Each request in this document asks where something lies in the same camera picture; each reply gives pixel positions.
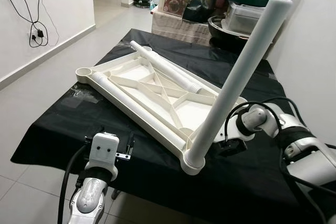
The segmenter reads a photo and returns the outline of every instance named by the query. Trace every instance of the power outlet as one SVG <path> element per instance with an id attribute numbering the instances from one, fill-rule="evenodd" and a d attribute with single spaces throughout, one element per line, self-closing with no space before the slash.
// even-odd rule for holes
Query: power outlet
<path id="1" fill-rule="evenodd" d="M 27 33 L 27 37 L 28 37 L 31 41 L 33 41 L 33 40 L 32 40 L 32 35 L 35 35 L 36 38 L 37 38 L 37 30 L 36 30 L 35 28 L 32 29 L 31 34 L 30 34 L 30 32 Z"/>

